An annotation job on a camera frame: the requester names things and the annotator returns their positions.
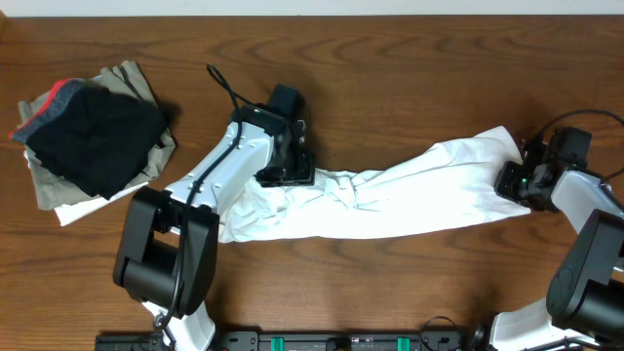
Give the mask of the white graphic t-shirt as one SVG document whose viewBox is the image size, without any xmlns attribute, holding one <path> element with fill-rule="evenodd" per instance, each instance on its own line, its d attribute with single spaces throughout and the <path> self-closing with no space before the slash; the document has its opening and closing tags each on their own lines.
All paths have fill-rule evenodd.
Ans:
<svg viewBox="0 0 624 351">
<path fill-rule="evenodd" d="M 385 171 L 319 169 L 309 186 L 262 187 L 251 179 L 221 218 L 218 240 L 380 239 L 527 215 L 529 208 L 493 189 L 503 164 L 520 158 L 499 126 L 437 142 Z"/>
</svg>

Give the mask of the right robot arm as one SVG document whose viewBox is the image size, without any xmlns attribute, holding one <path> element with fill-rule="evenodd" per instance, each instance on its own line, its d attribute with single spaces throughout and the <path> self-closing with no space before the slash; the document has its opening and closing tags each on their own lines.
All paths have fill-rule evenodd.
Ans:
<svg viewBox="0 0 624 351">
<path fill-rule="evenodd" d="M 620 350 L 623 347 L 623 205 L 587 168 L 591 134 L 557 128 L 527 142 L 521 163 L 506 162 L 494 190 L 535 211 L 562 213 L 577 237 L 544 298 L 480 326 L 471 350 Z"/>
</svg>

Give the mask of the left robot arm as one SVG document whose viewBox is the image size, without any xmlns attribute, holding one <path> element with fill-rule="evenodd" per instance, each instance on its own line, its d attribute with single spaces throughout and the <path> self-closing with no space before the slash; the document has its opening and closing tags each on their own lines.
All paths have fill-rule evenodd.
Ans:
<svg viewBox="0 0 624 351">
<path fill-rule="evenodd" d="M 100 335 L 98 350 L 208 350 L 215 324 L 204 303 L 215 275 L 219 220 L 250 179 L 262 187 L 309 186 L 305 99 L 278 84 L 269 100 L 236 106 L 219 144 L 187 175 L 133 196 L 114 283 L 154 318 L 148 334 Z"/>
</svg>

